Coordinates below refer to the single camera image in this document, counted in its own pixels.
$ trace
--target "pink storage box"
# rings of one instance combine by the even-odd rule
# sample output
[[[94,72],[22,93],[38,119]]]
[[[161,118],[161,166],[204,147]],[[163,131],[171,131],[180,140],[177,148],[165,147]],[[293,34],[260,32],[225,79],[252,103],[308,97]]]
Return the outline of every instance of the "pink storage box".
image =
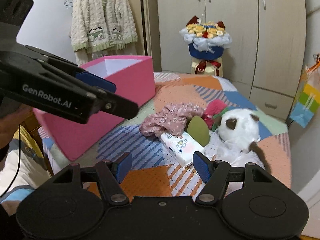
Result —
[[[116,94],[139,106],[156,94],[152,58],[149,56],[105,56],[82,65],[88,72],[116,84]],[[34,109],[35,116],[59,149],[70,160],[79,158],[124,119],[104,112],[79,124]]]

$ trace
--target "pink floral cloth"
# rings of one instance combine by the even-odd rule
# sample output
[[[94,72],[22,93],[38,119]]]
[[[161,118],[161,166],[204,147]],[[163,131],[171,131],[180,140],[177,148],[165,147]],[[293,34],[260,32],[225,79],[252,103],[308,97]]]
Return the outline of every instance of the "pink floral cloth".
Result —
[[[164,131],[168,131],[174,136],[179,136],[187,125],[187,118],[202,116],[203,108],[193,103],[167,104],[156,114],[150,114],[140,125],[139,131],[150,136],[155,134],[161,136]]]

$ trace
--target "person's hand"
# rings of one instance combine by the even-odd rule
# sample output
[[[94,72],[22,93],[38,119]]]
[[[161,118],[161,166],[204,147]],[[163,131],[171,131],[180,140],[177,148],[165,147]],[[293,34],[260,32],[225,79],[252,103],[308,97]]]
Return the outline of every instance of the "person's hand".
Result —
[[[0,119],[0,149],[12,140],[19,124],[30,115],[31,110],[32,107],[21,105],[17,111]]]

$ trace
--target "wardrobe door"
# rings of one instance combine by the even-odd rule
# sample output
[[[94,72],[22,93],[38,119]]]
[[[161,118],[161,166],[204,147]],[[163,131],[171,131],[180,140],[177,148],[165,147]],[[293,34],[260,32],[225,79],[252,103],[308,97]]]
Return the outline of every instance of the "wardrobe door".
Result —
[[[206,20],[222,20],[232,37],[223,52],[223,77],[252,85],[258,42],[258,0],[205,0]]]
[[[179,31],[193,16],[203,18],[204,0],[158,0],[158,12],[162,71],[191,73],[188,44]]]
[[[259,44],[253,85],[294,97],[306,38],[304,0],[259,0]]]

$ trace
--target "green egg-shaped sponge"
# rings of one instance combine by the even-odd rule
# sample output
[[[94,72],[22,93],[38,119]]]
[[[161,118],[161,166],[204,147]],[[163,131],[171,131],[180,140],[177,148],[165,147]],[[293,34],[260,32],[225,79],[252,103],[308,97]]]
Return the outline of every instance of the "green egg-shaped sponge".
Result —
[[[202,147],[206,146],[210,141],[208,125],[199,116],[195,116],[191,119],[187,128],[187,133]]]

